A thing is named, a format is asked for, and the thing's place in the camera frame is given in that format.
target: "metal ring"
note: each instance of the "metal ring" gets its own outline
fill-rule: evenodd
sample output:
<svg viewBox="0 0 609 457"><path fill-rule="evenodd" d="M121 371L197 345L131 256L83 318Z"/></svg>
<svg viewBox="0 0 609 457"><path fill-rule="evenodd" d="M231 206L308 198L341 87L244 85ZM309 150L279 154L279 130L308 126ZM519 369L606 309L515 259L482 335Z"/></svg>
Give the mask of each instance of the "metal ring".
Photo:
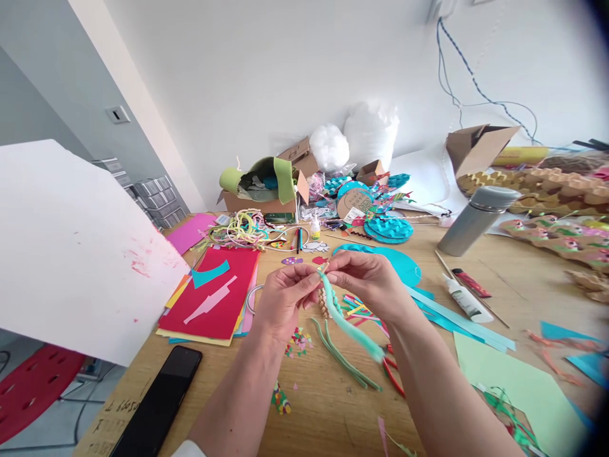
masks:
<svg viewBox="0 0 609 457"><path fill-rule="evenodd" d="M265 286L264 284L260 284L259 286L256 286L255 288L251 289L250 292L247 293L247 296L246 296L246 306L247 306L247 309L249 309L249 311L250 311L250 313L252 315L256 315L256 311L254 311L254 309L249 304L249 299L252 296L252 294L256 293L256 291L259 291L264 286Z"/></svg>

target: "sleeve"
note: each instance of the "sleeve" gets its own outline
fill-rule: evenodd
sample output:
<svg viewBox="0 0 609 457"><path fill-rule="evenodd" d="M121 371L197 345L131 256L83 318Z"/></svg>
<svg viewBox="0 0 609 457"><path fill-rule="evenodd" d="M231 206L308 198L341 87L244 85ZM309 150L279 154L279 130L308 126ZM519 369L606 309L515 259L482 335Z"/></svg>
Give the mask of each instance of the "sleeve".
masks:
<svg viewBox="0 0 609 457"><path fill-rule="evenodd" d="M203 451L194 443L186 440L183 442L172 457L206 457Z"/></svg>

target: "red stool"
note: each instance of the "red stool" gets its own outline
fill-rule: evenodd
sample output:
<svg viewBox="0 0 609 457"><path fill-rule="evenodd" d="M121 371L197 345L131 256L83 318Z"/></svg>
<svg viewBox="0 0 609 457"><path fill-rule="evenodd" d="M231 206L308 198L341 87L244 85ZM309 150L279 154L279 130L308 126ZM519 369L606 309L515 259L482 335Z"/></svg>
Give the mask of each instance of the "red stool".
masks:
<svg viewBox="0 0 609 457"><path fill-rule="evenodd" d="M0 382L0 444L21 432L59 399L83 361L82 354L45 345Z"/></svg>

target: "hand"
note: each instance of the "hand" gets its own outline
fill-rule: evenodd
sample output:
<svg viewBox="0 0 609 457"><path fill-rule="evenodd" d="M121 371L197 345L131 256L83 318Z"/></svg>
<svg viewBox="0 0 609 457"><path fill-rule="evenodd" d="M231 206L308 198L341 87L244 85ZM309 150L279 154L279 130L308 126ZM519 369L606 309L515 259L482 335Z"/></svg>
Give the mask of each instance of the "hand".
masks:
<svg viewBox="0 0 609 457"><path fill-rule="evenodd" d="M252 330L285 345L298 325L298 310L317 302L320 287L321 277L311 265L297 263L275 270L266 277Z"/></svg>
<svg viewBox="0 0 609 457"><path fill-rule="evenodd" d="M385 256L340 251L330 260L331 284L356 294L382 321L395 322L417 305Z"/></svg>

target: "red glue stick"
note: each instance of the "red glue stick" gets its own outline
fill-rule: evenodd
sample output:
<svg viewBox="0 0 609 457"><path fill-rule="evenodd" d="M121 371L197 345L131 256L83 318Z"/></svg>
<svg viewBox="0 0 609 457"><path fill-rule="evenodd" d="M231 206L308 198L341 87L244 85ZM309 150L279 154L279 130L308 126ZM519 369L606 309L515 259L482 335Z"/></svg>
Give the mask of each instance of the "red glue stick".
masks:
<svg viewBox="0 0 609 457"><path fill-rule="evenodd" d="M488 291L484 287L482 287L476 281L474 281L474 279L470 275L465 273L465 271L461 270L460 268L454 268L452 270L452 272L453 272L453 274L455 276L461 278L462 281L465 282L469 286L470 289L475 291L476 294L480 298L490 298L490 297L492 297L492 295L490 293L488 293Z"/></svg>

